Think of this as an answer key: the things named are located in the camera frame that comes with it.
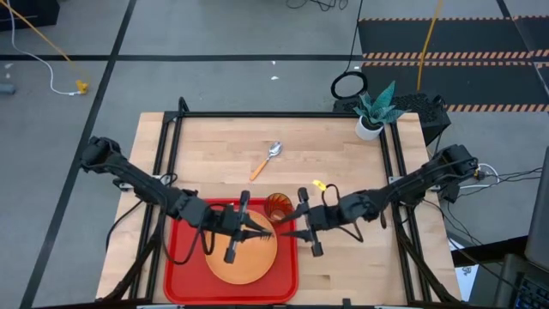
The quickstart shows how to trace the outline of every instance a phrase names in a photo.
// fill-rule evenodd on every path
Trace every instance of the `spoon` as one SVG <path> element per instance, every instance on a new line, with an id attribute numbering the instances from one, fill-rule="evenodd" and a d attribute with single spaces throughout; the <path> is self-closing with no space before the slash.
<path id="1" fill-rule="evenodd" d="M 271 148 L 268 149 L 268 157 L 267 159 L 256 169 L 256 171 L 251 174 L 250 181 L 253 181 L 257 175 L 263 170 L 263 168 L 267 165 L 267 162 L 271 160 L 272 157 L 278 155 L 282 151 L 282 143 L 281 142 L 274 142 L 271 145 Z"/>

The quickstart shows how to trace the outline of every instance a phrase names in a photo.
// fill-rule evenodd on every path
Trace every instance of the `red tray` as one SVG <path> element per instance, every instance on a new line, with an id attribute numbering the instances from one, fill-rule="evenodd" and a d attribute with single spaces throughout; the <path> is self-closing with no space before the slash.
<path id="1" fill-rule="evenodd" d="M 209 203 L 234 203 L 238 199 L 209 199 Z M 248 209 L 265 215 L 264 198 L 252 198 Z M 277 236 L 295 230 L 295 222 L 274 225 Z M 176 260 L 182 260 L 196 230 L 184 221 L 173 221 L 168 251 Z M 196 244 L 189 262 L 174 265 L 166 261 L 164 293 L 172 303 L 182 305 L 219 304 L 273 304 L 290 300 L 298 290 L 298 249 L 296 239 L 279 236 L 278 251 L 271 269 L 261 279 L 245 285 L 223 282 L 206 264 L 200 243 Z"/>

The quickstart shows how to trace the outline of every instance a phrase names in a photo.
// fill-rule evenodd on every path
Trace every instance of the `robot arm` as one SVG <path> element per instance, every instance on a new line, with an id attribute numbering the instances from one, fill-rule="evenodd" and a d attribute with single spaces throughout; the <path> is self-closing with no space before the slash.
<path id="1" fill-rule="evenodd" d="M 197 196 L 196 191 L 167 187 L 160 180 L 149 176 L 132 165 L 120 154 L 116 142 L 105 137 L 92 137 L 81 156 L 81 168 L 85 172 L 111 173 L 124 182 L 133 185 L 134 193 L 146 203 L 158 204 L 167 215 L 175 220 L 185 220 L 191 227 L 231 236 L 225 261 L 232 263 L 237 242 L 254 237 L 269 237 L 271 232 L 255 223 L 245 212 L 250 193 L 243 191 L 240 207 L 234 210 L 227 205 L 223 210 L 211 209 Z M 245 225 L 252 230 L 242 230 Z"/>
<path id="2" fill-rule="evenodd" d="M 356 191 L 344 197 L 339 197 L 338 192 L 336 205 L 324 204 L 309 208 L 307 191 L 300 188 L 298 207 L 282 221 L 295 220 L 303 215 L 307 229 L 290 232 L 287 235 L 310 241 L 313 256 L 322 256 L 323 250 L 318 241 L 317 231 L 328 231 L 349 223 L 354 224 L 360 217 L 372 221 L 380 216 L 382 227 L 385 228 L 383 211 L 390 203 L 416 205 L 425 197 L 425 191 L 435 185 L 442 188 L 444 198 L 455 201 L 459 184 L 472 178 L 477 168 L 477 159 L 471 156 L 464 146 L 453 145 L 440 150 L 420 169 L 383 188 Z M 360 233 L 355 239 L 362 240 Z"/>

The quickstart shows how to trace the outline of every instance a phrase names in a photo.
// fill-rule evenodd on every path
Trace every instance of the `metal spoon head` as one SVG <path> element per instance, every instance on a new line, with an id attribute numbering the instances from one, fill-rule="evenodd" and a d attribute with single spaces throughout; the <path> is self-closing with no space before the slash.
<path id="1" fill-rule="evenodd" d="M 282 143 L 281 142 L 274 142 L 271 145 L 271 148 L 268 149 L 268 157 L 274 157 L 278 155 L 282 151 Z"/>

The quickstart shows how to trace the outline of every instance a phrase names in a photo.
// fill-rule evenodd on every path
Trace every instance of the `orange cable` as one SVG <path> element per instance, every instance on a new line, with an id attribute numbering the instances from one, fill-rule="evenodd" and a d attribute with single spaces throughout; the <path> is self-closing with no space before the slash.
<path id="1" fill-rule="evenodd" d="M 65 58 L 65 60 L 67 60 L 67 62 L 69 62 L 70 64 L 72 64 L 73 68 L 75 68 L 75 70 L 79 71 L 80 74 L 83 74 L 84 77 L 86 77 L 87 79 L 87 82 L 89 83 L 90 82 L 90 79 L 89 79 L 89 75 L 86 74 L 86 72 L 84 72 L 82 69 L 78 68 L 78 66 L 76 66 L 76 64 L 70 60 L 69 56 L 67 56 L 67 54 L 65 54 L 61 48 L 55 46 L 55 44 L 53 44 L 48 38 L 46 38 L 45 35 L 43 35 L 36 27 L 33 26 L 33 24 L 28 21 L 24 16 L 22 16 L 21 14 L 19 14 L 19 12 L 17 12 L 16 10 L 12 9 L 11 6 L 9 6 L 4 0 L 0 0 L 0 4 L 2 4 L 4 7 L 6 7 L 6 9 L 9 9 L 14 15 L 16 15 L 17 17 L 19 17 L 19 19 L 21 19 L 22 21 L 24 21 L 32 30 L 34 30 L 34 32 L 40 36 L 40 38 L 42 38 L 44 41 L 46 41 L 51 47 L 53 47 L 53 49 L 55 49 L 59 54 L 61 54 L 61 56 L 63 56 L 63 58 Z"/>
<path id="2" fill-rule="evenodd" d="M 419 61 L 417 91 L 421 89 L 421 73 L 423 73 L 423 62 L 425 61 L 425 52 L 427 52 L 427 46 L 429 45 L 429 40 L 431 40 L 432 29 L 435 27 L 435 22 L 437 21 L 438 14 L 440 13 L 440 9 L 442 7 L 443 7 L 443 0 L 438 0 L 437 9 L 435 10 L 435 15 L 432 17 L 431 26 L 429 27 L 429 32 L 427 33 L 427 39 L 425 39 L 425 44 L 423 45 L 423 51 L 421 52 L 421 60 Z"/>

